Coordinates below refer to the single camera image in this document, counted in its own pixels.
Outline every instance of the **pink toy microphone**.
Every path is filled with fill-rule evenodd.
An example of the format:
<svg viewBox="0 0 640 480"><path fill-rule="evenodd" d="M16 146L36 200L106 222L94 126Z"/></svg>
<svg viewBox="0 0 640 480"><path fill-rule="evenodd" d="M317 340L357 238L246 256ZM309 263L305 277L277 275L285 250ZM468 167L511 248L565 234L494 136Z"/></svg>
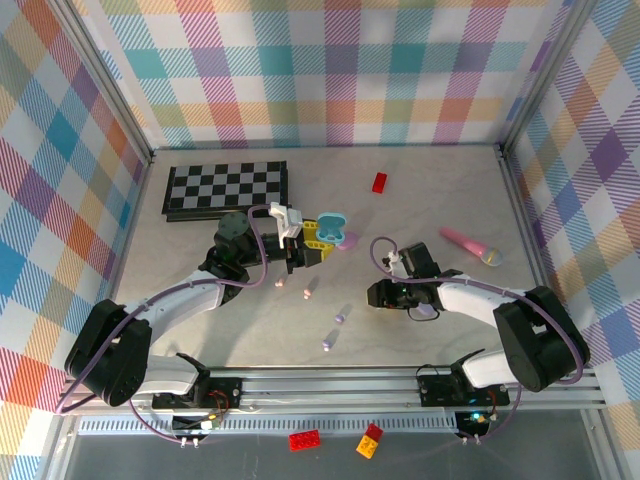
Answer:
<svg viewBox="0 0 640 480"><path fill-rule="evenodd" d="M472 240L460 232L448 227L441 228L440 235L473 253L490 267L497 267L502 263L502 253L497 248L489 247L482 242Z"/></svg>

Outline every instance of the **red lego brick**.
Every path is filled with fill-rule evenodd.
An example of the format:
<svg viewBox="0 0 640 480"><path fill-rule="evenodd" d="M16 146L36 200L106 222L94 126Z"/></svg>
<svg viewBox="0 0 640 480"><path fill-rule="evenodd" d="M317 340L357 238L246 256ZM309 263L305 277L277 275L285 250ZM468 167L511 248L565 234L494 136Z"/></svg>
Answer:
<svg viewBox="0 0 640 480"><path fill-rule="evenodd" d="M317 430L289 435L289 448L292 452L297 452L298 450L306 450L307 448L319 447L320 444L320 434Z"/></svg>
<svg viewBox="0 0 640 480"><path fill-rule="evenodd" d="M369 428L367 428L367 431L365 432L365 435L370 439L375 440L377 443L379 443L380 437L382 436L383 433L384 431L381 428L379 428L377 425L373 423L370 423Z"/></svg>
<svg viewBox="0 0 640 480"><path fill-rule="evenodd" d="M371 191L374 193L382 193L382 191L384 190L384 184L386 182L387 182L387 174L378 172L378 174L376 175L376 179L373 182L373 187L371 188Z"/></svg>

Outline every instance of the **plaid wall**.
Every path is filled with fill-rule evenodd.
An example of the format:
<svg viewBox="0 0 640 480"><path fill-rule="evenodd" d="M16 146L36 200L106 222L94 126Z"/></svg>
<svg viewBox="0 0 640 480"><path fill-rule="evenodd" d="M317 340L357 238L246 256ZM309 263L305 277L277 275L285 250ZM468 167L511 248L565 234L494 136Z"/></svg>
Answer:
<svg viewBox="0 0 640 480"><path fill-rule="evenodd" d="M564 3L76 0L147 136L172 148L494 143Z"/></svg>
<svg viewBox="0 0 640 480"><path fill-rule="evenodd" d="M0 478L32 478L143 160L45 0L0 0Z"/></svg>
<svg viewBox="0 0 640 480"><path fill-rule="evenodd" d="M601 0L517 146L555 290L640 478L640 1Z"/></svg>

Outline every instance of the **cable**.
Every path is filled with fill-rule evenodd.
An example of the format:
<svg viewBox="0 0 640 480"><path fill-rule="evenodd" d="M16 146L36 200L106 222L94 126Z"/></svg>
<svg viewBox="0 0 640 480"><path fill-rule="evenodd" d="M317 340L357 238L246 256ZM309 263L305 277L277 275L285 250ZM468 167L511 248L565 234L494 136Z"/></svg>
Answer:
<svg viewBox="0 0 640 480"><path fill-rule="evenodd" d="M532 302L531 300L529 300L528 298L526 298L523 295L519 295L515 292L511 292L509 290L504 290L502 288L496 287L494 285L489 285L488 283L483 283L483 282L479 282L477 280L470 280L470 279L462 279L462 278L450 278L450 277L442 277L442 278L401 278L401 277L396 277L395 275L392 275L391 273L389 273L387 270L384 269L384 267L382 265L380 265L377 261L376 258L373 254L373 249L376 245L376 243L378 243L381 240L386 240L389 243L391 243L393 245L393 253L397 254L398 253L398 244L389 237L385 237L385 236L380 236L380 237L376 237L373 239L373 241L371 242L371 245L369 246L369 257L371 259L371 261L373 262L373 264L375 265L375 267L380 270L386 277L391 278L392 280L395 280L397 282L402 282L402 283L458 283L458 284L465 284L465 285L471 285L472 287L476 287L476 288L480 288L482 290L486 290L492 293L497 293L500 294L504 297L509 297L509 298L514 298L516 300L520 300L523 303L525 303L526 305L528 305L529 307L531 307L538 315L540 315L542 318L544 318L544 320L551 325L551 327L558 333L558 335L560 336L560 338L562 338L562 340L566 343L567 347L569 348L569 350L571 351L571 355L573 356L573 360L576 364L576 373L574 376L572 376L571 378L567 379L567 380L559 380L557 383L563 384L563 385L572 385L576 382L578 382L581 378L582 378L582 373L584 370L584 363L582 361L582 357L580 356L580 352L578 352L577 347L575 346L575 344L573 343L573 341L569 338L569 336L566 334L566 332L564 330L562 330L562 328L560 327L560 325L558 324L558 322L556 322L553 317L551 317L551 315L549 315L547 312L545 312L540 306L538 306L536 303ZM504 421L498 425L498 427L493 430L492 432L488 432L486 435L482 436L483 440L489 439L491 437L493 437L494 435L496 435L498 432L500 432L502 429L504 429L510 422L511 419L513 418L513 415L516 413L516 410L518 409L518 406L520 405L520 401L522 399L522 385L518 384L518 390L516 393L516 398L513 402L513 407L511 408L511 411L509 412L509 414L507 415L507 418L504 419ZM464 435L467 438L473 438L471 437L469 434L466 434L465 432L460 432L462 435ZM450 445L453 445L454 442L442 445L441 447L438 448L438 450L442 449L442 448L446 448Z"/></svg>
<svg viewBox="0 0 640 480"><path fill-rule="evenodd" d="M66 393L62 395L62 397L60 398L60 401L56 405L55 413L59 415L69 413L70 411L75 410L76 408L84 405L92 398L95 398L95 395L93 395L91 396L91 398L89 397L83 398L82 400L74 403L73 405L69 405L68 407L64 406L64 404L68 401L68 399L71 397L73 392L75 392L78 386L80 386L80 384L87 378L89 373L91 373L91 370L93 370L93 368L96 366L98 361L105 354L105 352L111 345L111 342L120 334L122 330L124 330L124 328L127 326L127 324L130 321L134 320L137 315L142 313L146 308L153 305L158 300L161 300L164 297L169 296L173 293L179 292L180 290L184 290L185 288L190 288L197 285L209 285L212 283L217 283L219 285L230 285L233 287L240 287L240 288L255 288L260 286L264 282L265 278L267 277L267 270L268 270L267 253L265 251L264 243L262 242L262 237L260 236L260 232L258 232L258 227L255 224L253 213L257 210L266 210L268 208L269 208L269 205L256 205L254 207L251 207L247 213L247 216L249 217L249 225L251 226L251 230L253 231L256 237L256 242L258 243L258 250L260 251L260 260L262 262L262 274L260 275L260 278L256 282L244 283L244 282L236 282L234 280L226 280L223 278L212 278L212 279L194 280L188 283L181 283L179 285L174 285L173 287L167 288L166 290L163 290L160 293L157 293L156 295L151 297L146 303L134 309L120 323L118 323L118 325L113 329L113 331L105 339L104 343L100 346L100 348L95 353L95 355L91 358L91 360L89 360L89 362L84 367L82 372L80 372L80 375L78 375L78 377L74 380L74 382L71 384L71 386L66 391Z"/></svg>
<svg viewBox="0 0 640 480"><path fill-rule="evenodd" d="M407 315L409 316L409 318L411 320L413 320L414 322L432 322L434 320L437 320L440 318L440 310L436 310L436 316L435 317L429 317L429 318L414 318L411 315L411 309L407 308Z"/></svg>

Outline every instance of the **gray floor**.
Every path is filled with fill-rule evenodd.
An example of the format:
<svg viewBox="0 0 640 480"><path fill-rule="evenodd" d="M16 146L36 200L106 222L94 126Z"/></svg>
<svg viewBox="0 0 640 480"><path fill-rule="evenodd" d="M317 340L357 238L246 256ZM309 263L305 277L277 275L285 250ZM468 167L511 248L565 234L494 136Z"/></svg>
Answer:
<svg viewBox="0 0 640 480"><path fill-rule="evenodd" d="M366 289L381 278L369 261L378 235L400 246L424 241L442 270L457 268L490 283L530 288L528 267L514 214L491 147L320 148L237 151L161 151L135 226L118 301L148 296L189 275L212 245L217 222L167 223L161 215L169 168L203 163L286 160L289 201L305 218L325 211L344 213L347 230L362 236L350 252L334 251L321 265L297 269L285 286L274 287L284 265L270 266L267 282L233 302L193 317L165 334L157 355L181 351L210 365L417 365L450 363L466 353L496 347L495 329L457 314L429 324L404 312L376 311ZM389 175L382 195L371 193L376 172ZM273 219L259 222L262 231ZM493 244L505 255L492 269L440 237L442 226ZM381 246L382 257L388 246ZM252 278L259 274L251 269ZM302 291L316 282L311 300ZM322 340L336 328L334 316L350 313L335 347Z"/></svg>
<svg viewBox="0 0 640 480"><path fill-rule="evenodd" d="M322 446L291 453L286 436L225 435L200 449L152 436L80 436L69 480L555 480L597 479L579 412L518 412L481 446L454 445L449 434L384 434L371 460L359 438L325 436Z"/></svg>

